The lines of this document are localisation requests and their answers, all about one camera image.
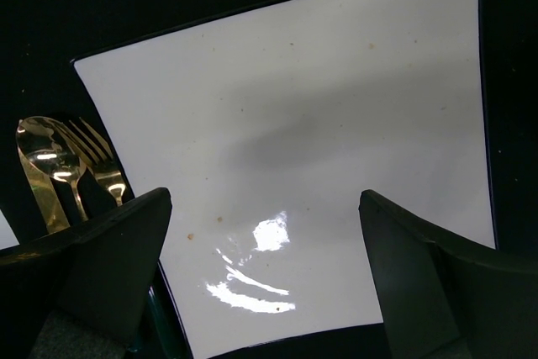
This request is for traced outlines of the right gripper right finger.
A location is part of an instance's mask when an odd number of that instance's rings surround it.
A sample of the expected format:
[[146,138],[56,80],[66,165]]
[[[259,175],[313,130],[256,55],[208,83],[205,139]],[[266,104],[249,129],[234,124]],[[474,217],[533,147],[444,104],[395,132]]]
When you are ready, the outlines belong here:
[[366,190],[361,229],[394,358],[535,358],[537,264]]

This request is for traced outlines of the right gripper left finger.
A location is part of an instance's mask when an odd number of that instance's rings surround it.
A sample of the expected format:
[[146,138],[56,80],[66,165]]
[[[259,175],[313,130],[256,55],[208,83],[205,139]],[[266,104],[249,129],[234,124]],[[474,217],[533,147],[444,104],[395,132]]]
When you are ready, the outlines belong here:
[[25,358],[58,306],[124,346],[137,334],[171,218],[156,188],[82,224],[1,251],[1,356]]

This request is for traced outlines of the white square plate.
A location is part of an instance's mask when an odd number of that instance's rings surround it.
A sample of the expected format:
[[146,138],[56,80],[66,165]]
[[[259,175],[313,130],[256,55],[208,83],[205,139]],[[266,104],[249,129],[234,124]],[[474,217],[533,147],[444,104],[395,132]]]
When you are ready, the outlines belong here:
[[171,194],[196,358],[380,322],[366,189],[494,244],[478,0],[292,0],[75,69],[133,191]]

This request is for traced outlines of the black placemat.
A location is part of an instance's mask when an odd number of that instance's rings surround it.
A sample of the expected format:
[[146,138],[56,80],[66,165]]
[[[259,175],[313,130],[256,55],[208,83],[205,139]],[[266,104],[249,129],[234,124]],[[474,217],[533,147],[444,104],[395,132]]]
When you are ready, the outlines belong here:
[[[35,113],[98,112],[71,63],[81,55],[287,0],[1,0],[1,210],[18,240],[42,236],[15,151]],[[537,0],[479,0],[493,227],[499,248],[537,256]]]

